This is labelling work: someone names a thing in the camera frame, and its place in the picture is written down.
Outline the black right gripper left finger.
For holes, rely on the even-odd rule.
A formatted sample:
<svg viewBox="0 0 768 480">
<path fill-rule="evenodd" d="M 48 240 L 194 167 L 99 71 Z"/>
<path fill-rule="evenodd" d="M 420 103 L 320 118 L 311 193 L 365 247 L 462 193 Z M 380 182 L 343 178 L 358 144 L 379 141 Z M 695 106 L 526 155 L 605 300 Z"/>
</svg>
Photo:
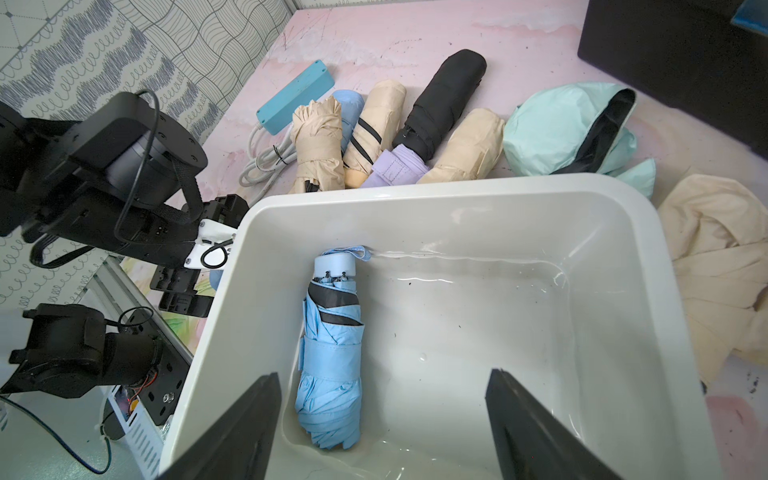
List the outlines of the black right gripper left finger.
<svg viewBox="0 0 768 480">
<path fill-rule="evenodd" d="M 160 477 L 265 478 L 281 403 L 278 374 L 259 377 Z"/>
</svg>

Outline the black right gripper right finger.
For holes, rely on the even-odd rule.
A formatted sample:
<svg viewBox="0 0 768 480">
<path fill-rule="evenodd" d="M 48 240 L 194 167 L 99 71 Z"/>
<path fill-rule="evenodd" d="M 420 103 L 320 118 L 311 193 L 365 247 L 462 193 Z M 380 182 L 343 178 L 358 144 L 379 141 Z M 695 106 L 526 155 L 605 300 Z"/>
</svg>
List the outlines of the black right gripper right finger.
<svg viewBox="0 0 768 480">
<path fill-rule="evenodd" d="M 504 479 L 617 479 L 510 373 L 491 371 L 485 394 Z"/>
</svg>

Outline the beige umbrella wooden handle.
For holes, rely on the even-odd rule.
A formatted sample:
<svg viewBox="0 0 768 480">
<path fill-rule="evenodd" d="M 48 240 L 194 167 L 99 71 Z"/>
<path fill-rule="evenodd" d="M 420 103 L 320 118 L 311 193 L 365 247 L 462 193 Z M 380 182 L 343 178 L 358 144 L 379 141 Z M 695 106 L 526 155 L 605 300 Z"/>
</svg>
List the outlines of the beige umbrella wooden handle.
<svg viewBox="0 0 768 480">
<path fill-rule="evenodd" d="M 345 189 L 341 105 L 335 98 L 299 106 L 290 138 L 297 154 L 292 194 Z"/>
</svg>

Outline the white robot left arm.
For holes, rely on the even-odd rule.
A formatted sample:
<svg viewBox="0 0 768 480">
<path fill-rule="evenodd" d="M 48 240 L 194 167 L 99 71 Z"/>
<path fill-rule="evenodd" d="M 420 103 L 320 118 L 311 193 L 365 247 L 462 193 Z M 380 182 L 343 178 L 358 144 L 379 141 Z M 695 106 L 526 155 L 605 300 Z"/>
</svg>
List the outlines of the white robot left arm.
<svg viewBox="0 0 768 480">
<path fill-rule="evenodd" d="M 196 177 L 207 166 L 198 141 L 162 112 L 148 89 L 121 92 L 82 121 L 26 118 L 1 108 L 1 232 L 22 234 L 31 262 L 58 239 L 155 266 L 150 287 L 162 311 L 206 317 L 213 300 L 196 288 L 224 267 L 247 201 L 204 200 Z"/>
</svg>

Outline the white plastic storage box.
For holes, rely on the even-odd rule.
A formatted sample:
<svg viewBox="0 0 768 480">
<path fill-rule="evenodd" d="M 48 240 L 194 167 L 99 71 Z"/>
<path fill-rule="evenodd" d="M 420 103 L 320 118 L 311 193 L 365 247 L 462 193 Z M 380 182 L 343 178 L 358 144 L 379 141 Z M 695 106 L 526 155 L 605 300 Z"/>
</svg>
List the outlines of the white plastic storage box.
<svg viewBox="0 0 768 480">
<path fill-rule="evenodd" d="M 362 245 L 362 437 L 324 451 L 294 409 L 314 260 Z M 183 386 L 170 468 L 259 377 L 271 479 L 496 479 L 485 392 L 510 373 L 625 479 L 722 469 L 659 216 L 595 174 L 289 194 L 243 219 Z"/>
</svg>

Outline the beige crumpled umbrella cover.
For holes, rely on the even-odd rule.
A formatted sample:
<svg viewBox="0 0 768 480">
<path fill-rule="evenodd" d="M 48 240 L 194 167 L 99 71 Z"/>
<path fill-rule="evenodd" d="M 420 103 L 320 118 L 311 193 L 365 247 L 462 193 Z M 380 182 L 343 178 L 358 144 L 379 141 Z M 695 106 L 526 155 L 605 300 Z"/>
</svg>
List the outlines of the beige crumpled umbrella cover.
<svg viewBox="0 0 768 480">
<path fill-rule="evenodd" d="M 767 364 L 767 208 L 736 180 L 693 174 L 658 208 L 700 380 L 735 354 Z"/>
</svg>

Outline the beige umbrella right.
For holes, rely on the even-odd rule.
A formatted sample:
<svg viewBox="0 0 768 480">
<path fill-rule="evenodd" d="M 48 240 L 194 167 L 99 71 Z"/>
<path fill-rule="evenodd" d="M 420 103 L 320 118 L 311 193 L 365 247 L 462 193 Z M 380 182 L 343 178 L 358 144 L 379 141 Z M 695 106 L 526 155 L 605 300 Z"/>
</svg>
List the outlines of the beige umbrella right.
<svg viewBox="0 0 768 480">
<path fill-rule="evenodd" d="M 485 108 L 472 110 L 451 135 L 433 168 L 418 184 L 484 179 L 502 152 L 504 121 Z"/>
</svg>

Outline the lavender folded umbrella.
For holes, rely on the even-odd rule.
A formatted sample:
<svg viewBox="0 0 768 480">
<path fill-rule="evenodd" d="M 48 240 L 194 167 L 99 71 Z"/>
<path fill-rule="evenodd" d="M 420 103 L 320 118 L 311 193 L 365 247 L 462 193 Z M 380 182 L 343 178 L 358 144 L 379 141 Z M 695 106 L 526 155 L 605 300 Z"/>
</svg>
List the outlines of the lavender folded umbrella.
<svg viewBox="0 0 768 480">
<path fill-rule="evenodd" d="M 428 171 L 429 167 L 417 153 L 405 145 L 398 145 L 381 153 L 361 187 L 416 184 Z"/>
</svg>

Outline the mint green folded umbrella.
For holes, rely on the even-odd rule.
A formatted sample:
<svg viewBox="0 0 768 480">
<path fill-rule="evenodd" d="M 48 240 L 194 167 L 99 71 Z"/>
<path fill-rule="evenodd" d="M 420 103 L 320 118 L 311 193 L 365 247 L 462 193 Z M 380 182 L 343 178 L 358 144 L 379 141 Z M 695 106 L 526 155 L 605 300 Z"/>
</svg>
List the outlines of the mint green folded umbrella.
<svg viewBox="0 0 768 480">
<path fill-rule="evenodd" d="M 535 93 L 510 116 L 503 150 L 517 176 L 595 173 L 653 195 L 654 159 L 631 167 L 637 138 L 626 124 L 637 92 L 607 82 L 582 82 Z"/>
</svg>

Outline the black folded umbrella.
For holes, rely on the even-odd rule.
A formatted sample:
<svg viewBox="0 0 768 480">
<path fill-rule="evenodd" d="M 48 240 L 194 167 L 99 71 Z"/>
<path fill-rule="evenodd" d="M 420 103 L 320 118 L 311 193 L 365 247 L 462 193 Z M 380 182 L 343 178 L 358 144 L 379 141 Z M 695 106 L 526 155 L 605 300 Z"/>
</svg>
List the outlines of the black folded umbrella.
<svg viewBox="0 0 768 480">
<path fill-rule="evenodd" d="M 460 119 L 486 70 L 486 59 L 475 51 L 463 49 L 449 56 L 415 100 L 393 146 L 403 145 L 422 161 L 431 160 Z"/>
</svg>

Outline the small light blue umbrella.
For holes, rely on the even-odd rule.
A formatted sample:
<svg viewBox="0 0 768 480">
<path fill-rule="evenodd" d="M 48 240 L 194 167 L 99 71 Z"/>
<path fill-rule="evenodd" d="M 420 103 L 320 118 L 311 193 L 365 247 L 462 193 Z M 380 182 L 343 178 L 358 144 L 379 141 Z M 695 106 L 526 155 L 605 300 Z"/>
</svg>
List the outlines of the small light blue umbrella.
<svg viewBox="0 0 768 480">
<path fill-rule="evenodd" d="M 352 137 L 355 125 L 365 105 L 363 96 L 353 90 L 336 90 L 332 97 L 341 106 L 342 139 L 341 152 L 345 153 Z"/>
</svg>

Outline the yellow black tool box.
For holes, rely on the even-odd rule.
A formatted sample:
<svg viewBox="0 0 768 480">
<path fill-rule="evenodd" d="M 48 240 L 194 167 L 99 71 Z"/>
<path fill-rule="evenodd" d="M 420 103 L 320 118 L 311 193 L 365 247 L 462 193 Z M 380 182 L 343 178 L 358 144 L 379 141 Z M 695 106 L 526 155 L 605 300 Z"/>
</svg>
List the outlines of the yellow black tool box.
<svg viewBox="0 0 768 480">
<path fill-rule="evenodd" d="M 578 56 L 767 155 L 762 1 L 591 1 Z"/>
</svg>

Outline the teal power strip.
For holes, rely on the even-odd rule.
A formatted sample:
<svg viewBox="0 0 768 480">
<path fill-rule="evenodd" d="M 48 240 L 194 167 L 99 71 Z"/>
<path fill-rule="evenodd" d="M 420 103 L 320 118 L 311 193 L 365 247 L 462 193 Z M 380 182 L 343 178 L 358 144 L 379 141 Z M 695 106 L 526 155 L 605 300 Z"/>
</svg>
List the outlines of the teal power strip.
<svg viewBox="0 0 768 480">
<path fill-rule="evenodd" d="M 292 122 L 293 113 L 299 106 L 320 99 L 334 84 L 325 63 L 316 60 L 257 110 L 258 125 L 271 135 L 277 135 Z"/>
</svg>

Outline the aluminium rail with mounts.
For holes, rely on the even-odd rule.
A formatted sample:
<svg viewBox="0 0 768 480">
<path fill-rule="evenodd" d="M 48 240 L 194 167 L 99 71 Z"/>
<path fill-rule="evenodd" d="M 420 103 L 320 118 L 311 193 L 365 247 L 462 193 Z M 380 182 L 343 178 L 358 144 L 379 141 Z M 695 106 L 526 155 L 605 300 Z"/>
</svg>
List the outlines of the aluminium rail with mounts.
<svg viewBox="0 0 768 480">
<path fill-rule="evenodd" d="M 1 475 L 149 479 L 201 319 L 162 312 L 154 267 L 90 254 L 1 273 Z"/>
</svg>

